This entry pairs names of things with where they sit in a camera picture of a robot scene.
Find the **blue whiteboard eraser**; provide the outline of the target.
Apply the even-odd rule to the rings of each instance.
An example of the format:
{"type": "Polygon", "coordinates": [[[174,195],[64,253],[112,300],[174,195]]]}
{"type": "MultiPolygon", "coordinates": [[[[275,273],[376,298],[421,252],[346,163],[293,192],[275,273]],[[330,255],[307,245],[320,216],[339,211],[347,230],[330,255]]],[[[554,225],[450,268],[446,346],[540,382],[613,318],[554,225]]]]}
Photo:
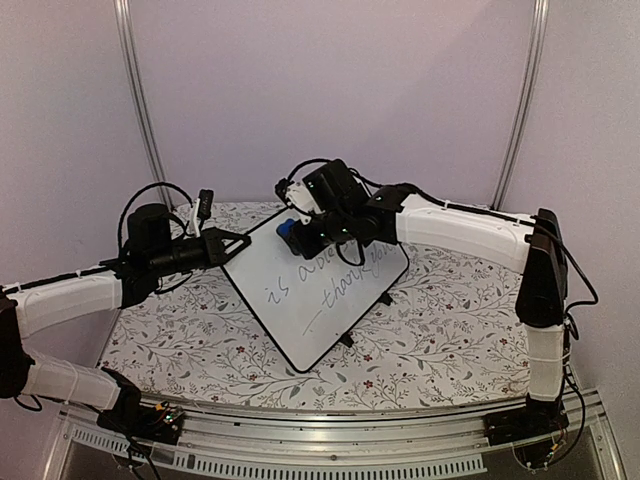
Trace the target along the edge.
{"type": "Polygon", "coordinates": [[[277,235],[285,242],[290,242],[292,238],[292,229],[296,221],[292,218],[285,220],[276,228],[277,235]]]}

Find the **white whiteboard black frame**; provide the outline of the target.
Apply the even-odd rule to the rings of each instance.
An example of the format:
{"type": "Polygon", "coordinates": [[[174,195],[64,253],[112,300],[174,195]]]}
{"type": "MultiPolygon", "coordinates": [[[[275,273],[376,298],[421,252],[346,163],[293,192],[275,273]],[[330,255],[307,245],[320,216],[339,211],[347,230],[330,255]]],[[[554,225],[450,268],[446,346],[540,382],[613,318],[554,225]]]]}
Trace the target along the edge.
{"type": "Polygon", "coordinates": [[[306,260],[276,233],[294,219],[282,209],[251,229],[251,245],[222,270],[291,368],[306,373],[407,272],[409,259],[401,246],[374,242],[356,267],[350,242],[306,260]]]}

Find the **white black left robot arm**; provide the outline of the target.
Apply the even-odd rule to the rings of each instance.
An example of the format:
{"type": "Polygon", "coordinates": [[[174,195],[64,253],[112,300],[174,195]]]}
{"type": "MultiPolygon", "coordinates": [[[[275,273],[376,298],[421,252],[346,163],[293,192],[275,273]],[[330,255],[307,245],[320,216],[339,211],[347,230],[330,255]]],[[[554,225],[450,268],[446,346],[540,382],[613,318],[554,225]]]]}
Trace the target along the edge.
{"type": "Polygon", "coordinates": [[[1,396],[41,396],[108,411],[128,434],[148,426],[139,389],[109,369],[88,368],[27,351],[24,339],[76,318],[123,310],[163,293],[163,278],[222,267],[251,239],[205,227],[209,207],[195,204],[190,223],[160,203],[138,207],[123,225],[128,237],[116,258],[1,294],[1,396]]]}

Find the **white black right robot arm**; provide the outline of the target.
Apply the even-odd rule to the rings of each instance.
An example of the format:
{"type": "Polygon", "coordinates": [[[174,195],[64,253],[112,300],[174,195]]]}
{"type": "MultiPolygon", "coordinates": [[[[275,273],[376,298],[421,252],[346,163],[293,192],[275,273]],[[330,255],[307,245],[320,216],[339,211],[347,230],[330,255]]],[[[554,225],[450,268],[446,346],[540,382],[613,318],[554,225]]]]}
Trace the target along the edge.
{"type": "Polygon", "coordinates": [[[537,436],[556,417],[563,388],[566,262],[554,216],[534,222],[428,196],[416,186],[386,185],[370,194],[361,183],[323,187],[285,180],[276,188],[298,220],[278,233],[292,253],[311,260],[330,245],[356,241],[426,245],[498,264],[521,277],[515,311],[527,333],[530,380],[517,427],[537,436]]]}

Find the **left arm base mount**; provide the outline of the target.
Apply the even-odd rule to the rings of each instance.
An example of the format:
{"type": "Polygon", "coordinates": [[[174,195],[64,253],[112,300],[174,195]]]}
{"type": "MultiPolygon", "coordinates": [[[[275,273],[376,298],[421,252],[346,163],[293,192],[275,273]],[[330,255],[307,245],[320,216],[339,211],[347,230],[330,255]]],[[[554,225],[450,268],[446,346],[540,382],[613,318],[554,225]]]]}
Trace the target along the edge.
{"type": "Polygon", "coordinates": [[[184,424],[184,411],[164,401],[156,406],[141,403],[141,391],[125,376],[108,368],[102,371],[120,388],[111,409],[98,414],[97,425],[103,429],[162,444],[177,445],[184,424]]]}

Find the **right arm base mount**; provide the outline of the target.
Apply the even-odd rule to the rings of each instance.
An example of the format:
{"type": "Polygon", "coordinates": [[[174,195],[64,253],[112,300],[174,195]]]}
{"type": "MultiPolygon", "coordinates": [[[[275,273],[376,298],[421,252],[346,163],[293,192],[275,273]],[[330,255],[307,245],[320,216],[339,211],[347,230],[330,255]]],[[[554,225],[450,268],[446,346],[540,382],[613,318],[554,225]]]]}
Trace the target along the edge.
{"type": "Polygon", "coordinates": [[[566,440],[569,420],[560,397],[547,402],[530,396],[519,408],[489,413],[483,417],[484,436],[490,446],[520,442],[513,453],[524,467],[548,467],[566,440]]]}

